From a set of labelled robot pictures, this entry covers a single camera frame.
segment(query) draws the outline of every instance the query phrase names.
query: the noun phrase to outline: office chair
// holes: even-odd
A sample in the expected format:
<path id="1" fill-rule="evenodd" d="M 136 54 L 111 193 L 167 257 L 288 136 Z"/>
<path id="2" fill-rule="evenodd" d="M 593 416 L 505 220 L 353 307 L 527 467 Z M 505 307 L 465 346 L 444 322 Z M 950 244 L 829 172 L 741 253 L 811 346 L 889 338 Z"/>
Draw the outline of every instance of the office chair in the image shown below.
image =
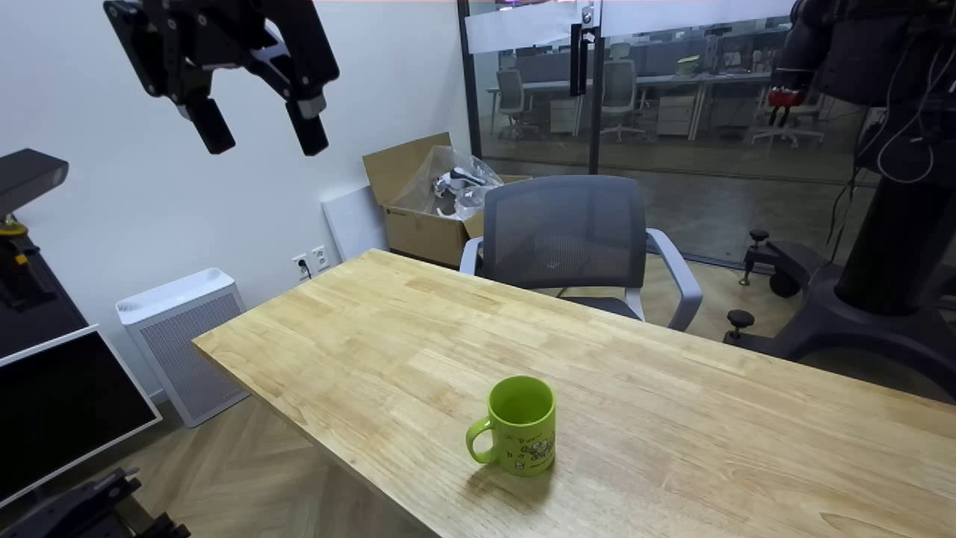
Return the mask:
<path id="1" fill-rule="evenodd" d="M 638 290 L 648 248 L 663 257 L 681 290 L 669 326 L 687 329 L 702 286 L 669 235 L 645 226 L 636 178 L 542 175 L 489 192 L 483 235 L 465 241 L 459 271 L 527 290 L 623 286 L 622 299 L 571 301 L 645 320 Z"/>
<path id="2" fill-rule="evenodd" d="M 648 136 L 638 124 L 623 124 L 628 117 L 641 117 L 645 92 L 636 96 L 636 69 L 632 59 L 605 59 L 604 62 L 604 96 L 599 96 L 599 112 L 614 117 L 619 123 L 610 129 L 599 129 L 599 135 L 619 135 L 623 139 L 623 132 L 632 132 L 638 136 Z"/>
<path id="3" fill-rule="evenodd" d="M 517 69 L 499 72 L 499 111 L 510 118 L 507 123 L 510 139 L 517 139 L 521 132 L 542 136 L 542 132 L 524 118 L 530 111 L 530 99 L 527 99 L 524 83 Z"/>
<path id="4" fill-rule="evenodd" d="M 768 101 L 768 90 L 759 92 L 759 101 L 754 101 L 754 112 L 751 112 L 751 123 L 746 129 L 746 144 L 759 144 L 759 139 L 789 139 L 792 147 L 801 147 L 801 139 L 811 139 L 811 144 L 820 144 L 823 139 L 823 132 L 820 132 L 820 112 L 823 112 L 823 96 L 816 96 L 811 101 L 807 103 L 793 103 L 789 108 L 786 112 L 786 123 L 783 117 L 774 117 L 774 108 Z"/>

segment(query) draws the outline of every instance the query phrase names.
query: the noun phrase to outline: mug handle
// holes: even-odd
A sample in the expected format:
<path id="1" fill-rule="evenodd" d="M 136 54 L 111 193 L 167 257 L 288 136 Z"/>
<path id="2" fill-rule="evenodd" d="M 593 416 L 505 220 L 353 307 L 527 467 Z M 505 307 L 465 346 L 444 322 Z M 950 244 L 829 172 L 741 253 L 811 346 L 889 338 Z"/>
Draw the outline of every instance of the mug handle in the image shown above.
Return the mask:
<path id="1" fill-rule="evenodd" d="M 477 440 L 480 432 L 487 432 L 487 429 L 489 429 L 489 419 L 483 416 L 483 419 L 474 422 L 474 423 L 469 428 L 469 432 L 465 432 L 465 446 L 469 446 L 469 450 L 471 450 L 471 458 L 474 458 L 477 462 L 492 462 L 492 459 L 495 459 L 495 447 L 474 450 L 474 440 Z"/>

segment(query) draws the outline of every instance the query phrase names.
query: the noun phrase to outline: chair armrest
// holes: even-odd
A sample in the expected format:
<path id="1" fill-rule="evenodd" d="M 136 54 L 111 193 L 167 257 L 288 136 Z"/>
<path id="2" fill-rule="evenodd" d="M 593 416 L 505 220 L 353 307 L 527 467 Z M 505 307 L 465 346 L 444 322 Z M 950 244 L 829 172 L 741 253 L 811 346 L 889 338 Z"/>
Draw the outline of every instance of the chair armrest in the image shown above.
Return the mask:
<path id="1" fill-rule="evenodd" d="M 681 290 L 681 304 L 677 304 L 675 317 L 669 320 L 669 326 L 684 331 L 699 311 L 702 286 L 699 286 L 695 275 L 689 271 L 687 260 L 681 257 L 681 251 L 675 248 L 675 241 L 663 229 L 648 226 L 648 239 L 650 239 L 653 251 L 663 257 L 669 275 L 675 277 L 675 283 Z"/>
<path id="2" fill-rule="evenodd" d="M 474 275 L 477 271 L 477 257 L 480 257 L 480 235 L 469 239 L 465 248 L 459 251 L 456 271 Z"/>

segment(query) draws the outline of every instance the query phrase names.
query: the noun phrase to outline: cardboard box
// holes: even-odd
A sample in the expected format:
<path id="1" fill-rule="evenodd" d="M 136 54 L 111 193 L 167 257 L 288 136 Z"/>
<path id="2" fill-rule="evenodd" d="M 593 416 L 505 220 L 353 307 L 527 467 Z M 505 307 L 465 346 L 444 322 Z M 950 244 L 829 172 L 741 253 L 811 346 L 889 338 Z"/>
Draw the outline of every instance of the cardboard box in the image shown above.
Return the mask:
<path id="1" fill-rule="evenodd" d="M 480 235 L 480 214 L 450 220 L 436 214 L 433 201 L 409 198 L 421 192 L 421 166 L 436 147 L 450 147 L 447 135 L 433 135 L 363 156 L 363 172 L 386 220 L 392 251 L 456 266 L 469 235 Z"/>

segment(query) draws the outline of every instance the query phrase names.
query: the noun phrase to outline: green mug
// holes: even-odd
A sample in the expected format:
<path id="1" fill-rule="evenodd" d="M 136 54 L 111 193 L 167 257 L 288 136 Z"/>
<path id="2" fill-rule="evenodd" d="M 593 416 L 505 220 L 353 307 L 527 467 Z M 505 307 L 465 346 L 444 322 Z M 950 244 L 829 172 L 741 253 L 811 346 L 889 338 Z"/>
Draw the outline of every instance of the green mug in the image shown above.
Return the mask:
<path id="1" fill-rule="evenodd" d="M 480 432 L 492 435 L 487 450 L 474 447 Z M 507 375 L 487 398 L 487 416 L 465 432 L 477 462 L 510 476 L 538 476 L 556 462 L 556 398 L 542 380 Z"/>

